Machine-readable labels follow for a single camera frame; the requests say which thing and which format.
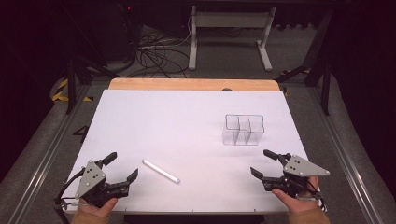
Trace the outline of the metal floor rail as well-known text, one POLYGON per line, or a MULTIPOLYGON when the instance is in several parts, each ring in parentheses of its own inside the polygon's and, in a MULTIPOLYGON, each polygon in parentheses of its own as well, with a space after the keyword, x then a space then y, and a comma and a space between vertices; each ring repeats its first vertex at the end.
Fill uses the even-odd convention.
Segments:
POLYGON ((307 92, 319 113, 320 119, 326 127, 327 133, 330 135, 334 154, 336 155, 344 171, 344 174, 346 175, 346 180, 351 187, 353 195, 360 206, 367 224, 383 224, 382 217, 377 213, 375 205, 373 204, 371 196, 361 178, 359 171, 356 168, 355 163, 350 158, 340 140, 338 133, 336 132, 336 129, 332 123, 332 119, 325 114, 321 107, 319 94, 314 88, 308 88, 307 92))
POLYGON ((9 193, 3 202, 6 224, 22 224, 25 220, 89 88, 82 86, 77 90, 77 102, 69 114, 67 104, 55 104, 0 185, 9 193))

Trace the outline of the black tripod stand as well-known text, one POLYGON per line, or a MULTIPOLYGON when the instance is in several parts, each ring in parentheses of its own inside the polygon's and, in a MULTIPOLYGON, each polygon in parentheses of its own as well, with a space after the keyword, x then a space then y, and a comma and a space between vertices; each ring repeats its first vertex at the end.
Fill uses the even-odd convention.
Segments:
POLYGON ((83 86, 92 83, 92 68, 99 75, 110 79, 119 77, 106 68, 107 63, 99 50, 94 31, 90 27, 87 14, 87 0, 59 0, 61 16, 64 23, 62 36, 63 54, 67 58, 68 104, 66 113, 75 110, 78 103, 77 82, 83 86))

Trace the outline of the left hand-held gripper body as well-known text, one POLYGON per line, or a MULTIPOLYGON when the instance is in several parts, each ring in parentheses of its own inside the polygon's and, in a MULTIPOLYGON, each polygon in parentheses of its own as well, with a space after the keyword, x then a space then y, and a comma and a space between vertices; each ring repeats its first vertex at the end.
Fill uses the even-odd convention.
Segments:
POLYGON ((112 198, 129 195, 128 181, 116 184, 106 182, 106 174, 102 168, 108 164, 108 160, 88 161, 75 193, 76 199, 83 199, 86 203, 101 208, 112 198))

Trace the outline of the clear plastic compartment organiser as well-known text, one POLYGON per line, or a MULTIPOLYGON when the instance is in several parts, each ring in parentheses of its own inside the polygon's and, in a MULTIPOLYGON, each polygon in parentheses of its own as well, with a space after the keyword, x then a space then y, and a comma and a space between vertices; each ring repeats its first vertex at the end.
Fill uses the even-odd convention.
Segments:
POLYGON ((264 134, 262 115, 225 116, 222 142, 228 146, 257 146, 264 134))

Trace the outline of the white table cover board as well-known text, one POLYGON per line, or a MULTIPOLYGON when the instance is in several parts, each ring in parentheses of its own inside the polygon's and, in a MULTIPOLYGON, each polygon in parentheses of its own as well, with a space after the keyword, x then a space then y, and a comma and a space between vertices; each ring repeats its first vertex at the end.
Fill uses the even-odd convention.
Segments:
POLYGON ((281 176, 270 149, 304 156, 304 146, 280 91, 104 91, 73 169, 112 152, 110 183, 138 170, 116 209, 143 213, 276 213, 286 207, 264 190, 250 168, 281 176), (257 146, 222 142, 225 116, 262 115, 257 146), (180 179, 176 184, 147 167, 148 160, 180 179))

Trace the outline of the black equipment box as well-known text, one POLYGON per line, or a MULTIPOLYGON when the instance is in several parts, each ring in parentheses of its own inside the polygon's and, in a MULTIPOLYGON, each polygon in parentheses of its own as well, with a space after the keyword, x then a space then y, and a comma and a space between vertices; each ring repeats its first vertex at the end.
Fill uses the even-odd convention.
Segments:
POLYGON ((133 61, 135 49, 130 29, 119 5, 101 5, 97 38, 109 62, 133 61))

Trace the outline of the white pen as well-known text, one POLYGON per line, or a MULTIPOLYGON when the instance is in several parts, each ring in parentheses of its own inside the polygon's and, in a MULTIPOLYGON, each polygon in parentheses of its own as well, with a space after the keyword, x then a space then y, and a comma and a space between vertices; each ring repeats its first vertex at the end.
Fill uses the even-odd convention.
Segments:
POLYGON ((155 172, 157 172, 158 174, 168 178, 169 180, 173 181, 176 184, 180 183, 180 179, 177 178, 174 175, 171 175, 170 173, 166 172, 164 169, 162 169, 161 167, 155 165, 154 163, 148 161, 148 160, 142 160, 142 162, 149 167, 150 169, 154 170, 155 172))

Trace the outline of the yellow black hazard tape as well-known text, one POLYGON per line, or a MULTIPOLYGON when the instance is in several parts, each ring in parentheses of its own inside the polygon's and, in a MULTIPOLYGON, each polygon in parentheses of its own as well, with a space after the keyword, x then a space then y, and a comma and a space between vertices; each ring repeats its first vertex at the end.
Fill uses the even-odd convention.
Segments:
POLYGON ((65 89, 66 85, 68 83, 68 79, 65 77, 61 83, 59 84, 59 87, 57 88, 56 92, 52 96, 52 101, 61 101, 61 102, 67 102, 68 97, 63 96, 63 90, 65 89))

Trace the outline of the person's left hand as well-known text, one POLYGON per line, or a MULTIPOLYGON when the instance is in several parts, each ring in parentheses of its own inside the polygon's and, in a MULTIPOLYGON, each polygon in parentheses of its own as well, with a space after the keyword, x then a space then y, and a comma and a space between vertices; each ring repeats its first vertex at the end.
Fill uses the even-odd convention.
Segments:
POLYGON ((117 204, 118 199, 112 198, 108 200, 102 207, 98 208, 93 205, 82 205, 78 208, 78 211, 84 217, 94 217, 94 218, 101 218, 106 219, 110 217, 110 213, 117 204))

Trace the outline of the person's right hand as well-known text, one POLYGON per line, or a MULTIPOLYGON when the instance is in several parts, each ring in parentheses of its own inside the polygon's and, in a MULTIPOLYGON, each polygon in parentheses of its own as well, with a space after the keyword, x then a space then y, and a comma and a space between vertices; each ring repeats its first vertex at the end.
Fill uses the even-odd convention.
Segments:
POLYGON ((310 176, 307 187, 309 191, 304 190, 301 192, 298 199, 290 197, 280 189, 273 189, 272 193, 287 206, 290 213, 296 214, 318 207, 318 200, 312 195, 314 190, 318 190, 318 178, 316 176, 310 176))

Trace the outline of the black metal stand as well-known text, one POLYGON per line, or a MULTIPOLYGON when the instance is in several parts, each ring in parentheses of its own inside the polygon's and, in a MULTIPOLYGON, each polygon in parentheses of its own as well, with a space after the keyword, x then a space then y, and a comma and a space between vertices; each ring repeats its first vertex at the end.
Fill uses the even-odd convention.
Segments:
POLYGON ((328 58, 325 54, 324 41, 329 24, 331 23, 332 13, 332 9, 326 10, 326 13, 312 40, 311 46, 304 57, 303 63, 297 68, 291 71, 286 71, 282 76, 276 78, 277 83, 282 83, 302 73, 306 69, 310 69, 304 80, 304 84, 306 87, 315 87, 318 82, 322 80, 320 106, 326 116, 330 115, 328 104, 331 74, 328 58))

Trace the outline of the white metal stand frame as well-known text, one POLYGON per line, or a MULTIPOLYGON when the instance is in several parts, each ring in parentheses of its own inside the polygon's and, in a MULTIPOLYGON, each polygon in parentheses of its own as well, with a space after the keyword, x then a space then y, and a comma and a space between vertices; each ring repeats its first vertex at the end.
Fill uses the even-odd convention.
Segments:
POLYGON ((262 39, 256 41, 257 48, 262 58, 262 64, 266 71, 272 71, 266 43, 271 31, 272 23, 275 18, 276 8, 271 7, 264 12, 207 12, 199 11, 197 6, 191 7, 190 21, 190 70, 196 67, 197 59, 197 29, 198 28, 259 28, 263 29, 262 39))

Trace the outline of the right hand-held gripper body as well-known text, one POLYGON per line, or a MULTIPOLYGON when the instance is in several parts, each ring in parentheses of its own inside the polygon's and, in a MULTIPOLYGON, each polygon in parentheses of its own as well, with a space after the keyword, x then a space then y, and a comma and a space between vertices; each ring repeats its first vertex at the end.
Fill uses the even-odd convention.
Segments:
MULTIPOLYGON (((304 190, 309 191, 307 187, 309 176, 325 176, 330 172, 311 161, 308 161, 298 155, 291 155, 286 166, 283 166, 283 175, 281 177, 271 177, 274 182, 270 184, 263 183, 267 191, 280 189, 292 198, 299 198, 299 194, 304 190)), ((315 199, 321 199, 321 194, 314 190, 312 195, 315 199)))

